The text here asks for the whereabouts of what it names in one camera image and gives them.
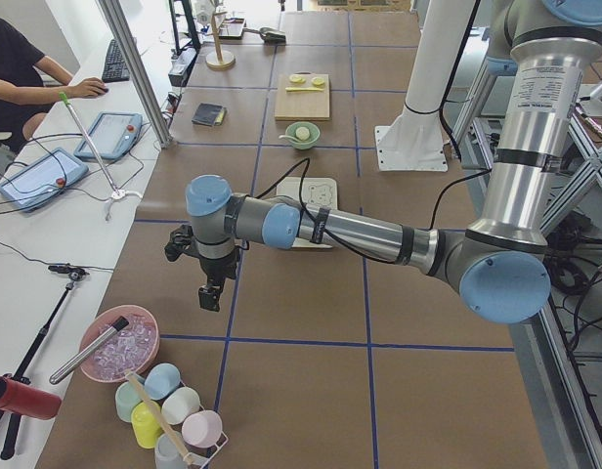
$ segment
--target person's arm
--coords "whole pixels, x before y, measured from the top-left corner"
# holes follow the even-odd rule
[[[106,93],[108,89],[99,78],[86,78],[73,86],[35,87],[15,86],[9,81],[0,80],[0,100],[15,105],[47,105],[58,102],[60,92],[69,98],[96,98]]]
[[[73,75],[68,70],[49,56],[43,57],[34,65],[63,85],[67,85],[73,79]]]

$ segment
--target black shirt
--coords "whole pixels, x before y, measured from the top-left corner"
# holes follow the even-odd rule
[[[0,18],[0,79],[15,86],[43,86],[34,64],[45,54],[34,47],[11,24]],[[21,132],[20,127],[35,112],[35,107],[18,106],[0,100],[0,131]]]

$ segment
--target keyboard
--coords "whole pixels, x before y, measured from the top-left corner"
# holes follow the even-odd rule
[[[111,83],[113,81],[129,80],[129,70],[123,59],[121,50],[118,48],[116,39],[109,41],[106,52],[106,61],[104,62],[104,72],[102,73],[102,81]]]

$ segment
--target wooden stand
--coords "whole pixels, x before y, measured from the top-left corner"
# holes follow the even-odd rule
[[[212,37],[214,38],[215,52],[210,52],[205,56],[205,63],[213,70],[226,70],[236,63],[236,57],[230,51],[221,50],[221,40],[219,39],[219,27],[216,24],[216,17],[225,15],[225,12],[212,14]]]

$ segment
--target gray robot arm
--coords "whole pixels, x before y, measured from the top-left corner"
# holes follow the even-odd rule
[[[226,278],[236,277],[236,239],[289,248],[296,236],[344,242],[383,262],[411,265],[448,283],[487,320],[517,322],[546,302],[539,225],[559,168],[585,67],[602,55],[602,0],[499,0],[491,54],[518,65],[482,216],[465,233],[419,230],[360,215],[232,193],[218,176],[187,187],[191,225],[171,234],[169,260],[199,259],[208,281],[201,307],[218,311]]]

